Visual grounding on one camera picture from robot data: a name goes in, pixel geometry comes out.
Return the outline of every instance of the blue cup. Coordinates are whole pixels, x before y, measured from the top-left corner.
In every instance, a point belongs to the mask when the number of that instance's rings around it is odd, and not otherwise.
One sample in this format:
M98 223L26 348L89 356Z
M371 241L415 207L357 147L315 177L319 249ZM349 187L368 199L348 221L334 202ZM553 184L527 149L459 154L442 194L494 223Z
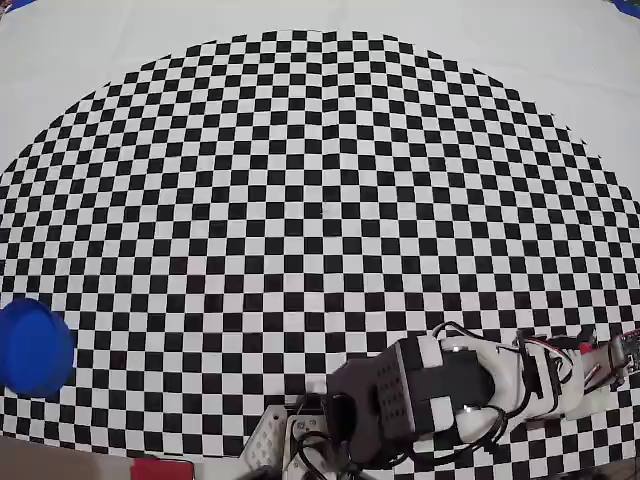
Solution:
M73 340L42 303L18 298L0 310L0 385L20 395L57 393L73 369Z

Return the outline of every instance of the checkered pattern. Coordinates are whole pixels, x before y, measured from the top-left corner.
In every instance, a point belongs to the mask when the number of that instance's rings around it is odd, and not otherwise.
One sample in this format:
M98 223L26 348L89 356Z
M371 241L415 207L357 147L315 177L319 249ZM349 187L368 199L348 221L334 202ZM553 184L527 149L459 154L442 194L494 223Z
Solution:
M444 320L506 341L640 327L629 191L516 91L392 37L144 65L41 132L0 198L1 303L38 298L77 339L58 396L0 400L5 435L51 445L236 455L266 404ZM436 476L632 456L635 387Z

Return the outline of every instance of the red object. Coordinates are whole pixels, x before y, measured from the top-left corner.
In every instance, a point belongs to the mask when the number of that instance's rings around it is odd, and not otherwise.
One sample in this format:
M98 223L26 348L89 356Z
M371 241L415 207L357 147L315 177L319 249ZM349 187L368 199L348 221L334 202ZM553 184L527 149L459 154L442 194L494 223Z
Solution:
M590 343L581 343L580 344L580 353L584 355L585 353L589 353L593 351L593 345Z
M193 464L157 458L137 458L131 467L131 480L193 480Z

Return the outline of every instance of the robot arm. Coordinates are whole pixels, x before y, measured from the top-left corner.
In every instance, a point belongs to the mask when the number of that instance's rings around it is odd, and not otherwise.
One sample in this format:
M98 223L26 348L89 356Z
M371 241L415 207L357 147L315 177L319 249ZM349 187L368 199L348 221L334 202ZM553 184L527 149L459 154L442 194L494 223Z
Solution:
M446 326L462 335L438 340ZM425 435L479 448L526 421L595 413L608 386L630 373L629 362L640 364L639 345L632 332L588 349L568 337L520 336L513 346L443 324L433 335L401 339L330 374L329 434L336 444L348 443L361 468L416 455L413 444Z

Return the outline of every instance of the checkerboard mat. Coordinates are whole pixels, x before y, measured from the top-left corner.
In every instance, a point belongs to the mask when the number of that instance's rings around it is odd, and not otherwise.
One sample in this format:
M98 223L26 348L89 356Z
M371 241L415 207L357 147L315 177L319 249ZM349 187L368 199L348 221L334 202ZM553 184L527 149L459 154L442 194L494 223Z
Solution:
M445 320L504 341L640 327L629 190L515 90L393 37L270 32L146 64L42 131L0 199L1 304L37 298L77 341L59 395L0 398L5 435L50 445L237 455L265 405ZM633 456L630 385L436 476Z

